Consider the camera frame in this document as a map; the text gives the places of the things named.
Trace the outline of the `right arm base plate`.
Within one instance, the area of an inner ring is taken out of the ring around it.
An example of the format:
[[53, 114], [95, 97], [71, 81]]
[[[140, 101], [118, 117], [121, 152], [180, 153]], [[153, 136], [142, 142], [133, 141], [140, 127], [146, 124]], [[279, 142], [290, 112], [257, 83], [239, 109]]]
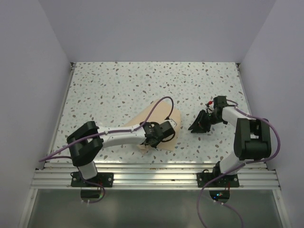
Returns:
[[203, 171], [196, 173], [197, 186], [202, 188], [205, 184], [210, 182], [207, 185], [208, 188], [238, 188], [240, 187], [238, 175], [225, 175], [223, 177], [218, 178], [216, 173], [213, 171], [209, 171], [208, 169], [204, 169]]

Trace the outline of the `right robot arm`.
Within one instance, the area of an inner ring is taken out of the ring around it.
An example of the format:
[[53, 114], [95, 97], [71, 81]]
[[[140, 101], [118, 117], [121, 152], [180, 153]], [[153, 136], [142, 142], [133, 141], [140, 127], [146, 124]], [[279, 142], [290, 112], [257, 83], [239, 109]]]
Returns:
[[228, 157], [217, 162], [212, 172], [197, 174], [198, 184], [210, 182], [223, 186], [237, 177], [238, 171], [247, 162], [260, 161], [271, 155], [270, 127], [265, 121], [242, 114], [236, 105], [229, 104], [225, 96], [217, 96], [206, 107], [213, 104], [213, 110], [201, 110], [194, 123], [188, 128], [191, 133], [208, 133], [213, 125], [223, 123], [235, 127], [233, 151]]

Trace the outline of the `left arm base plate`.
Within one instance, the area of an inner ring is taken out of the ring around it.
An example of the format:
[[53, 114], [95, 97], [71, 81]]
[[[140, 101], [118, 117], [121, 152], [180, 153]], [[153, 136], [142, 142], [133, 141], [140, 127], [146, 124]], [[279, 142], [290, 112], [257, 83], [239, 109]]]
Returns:
[[82, 180], [78, 171], [70, 173], [72, 178], [71, 187], [89, 188], [103, 186], [111, 188], [113, 186], [114, 174], [112, 172], [99, 172], [89, 180]]

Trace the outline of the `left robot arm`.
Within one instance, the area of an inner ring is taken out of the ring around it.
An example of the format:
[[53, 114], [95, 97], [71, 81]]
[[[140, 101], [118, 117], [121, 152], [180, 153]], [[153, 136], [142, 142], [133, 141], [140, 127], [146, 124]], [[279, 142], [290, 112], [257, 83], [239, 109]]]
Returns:
[[129, 127], [103, 127], [99, 132], [95, 122], [89, 121], [67, 138], [72, 164], [80, 171], [82, 181], [92, 187], [99, 180], [94, 159], [102, 148], [123, 144], [156, 148], [174, 138], [176, 126], [172, 119], [166, 119], [163, 123], [141, 122]]

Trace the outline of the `beige cloth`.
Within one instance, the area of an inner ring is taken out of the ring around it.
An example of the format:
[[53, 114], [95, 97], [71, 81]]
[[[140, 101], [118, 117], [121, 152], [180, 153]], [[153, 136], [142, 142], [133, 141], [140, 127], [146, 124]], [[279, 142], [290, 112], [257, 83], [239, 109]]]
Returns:
[[[133, 119], [131, 119], [129, 122], [124, 124], [124, 127], [129, 127], [135, 124], [139, 124], [145, 120], [145, 118], [148, 116], [154, 105], [157, 103], [159, 100], [153, 101], [149, 106], [146, 108], [142, 109], [141, 112], [139, 112]], [[171, 101], [166, 102], [166, 101], [161, 101], [157, 107], [154, 109], [153, 113], [148, 119], [148, 122], [157, 122], [159, 124], [163, 123], [165, 121], [165, 118], [169, 115], [171, 111]], [[160, 144], [157, 145], [157, 149], [162, 149], [162, 150], [167, 150], [167, 151], [174, 151], [175, 146], [177, 144], [177, 139], [179, 136], [179, 131], [181, 127], [181, 113], [178, 109], [174, 108], [170, 117], [171, 120], [173, 120], [176, 125], [174, 127], [175, 130], [175, 136], [174, 138], [169, 141], [169, 142], [161, 142]]]

